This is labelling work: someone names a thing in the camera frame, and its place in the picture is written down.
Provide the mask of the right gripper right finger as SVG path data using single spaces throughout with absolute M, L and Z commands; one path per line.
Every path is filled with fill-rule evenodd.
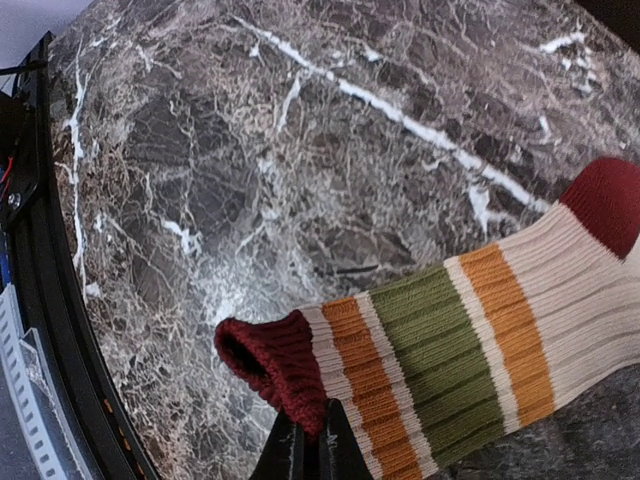
M 319 438 L 319 473 L 322 480 L 372 480 L 341 402 L 329 399 Z

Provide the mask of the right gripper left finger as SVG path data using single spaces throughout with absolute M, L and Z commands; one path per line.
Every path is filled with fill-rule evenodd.
M 280 411 L 250 480 L 302 480 L 305 432 Z

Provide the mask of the striped brown beige sock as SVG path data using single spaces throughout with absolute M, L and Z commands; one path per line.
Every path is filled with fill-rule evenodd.
M 216 328 L 221 360 L 305 432 L 329 399 L 373 479 L 425 479 L 639 360 L 639 169 L 591 162 L 524 230 L 385 287 Z

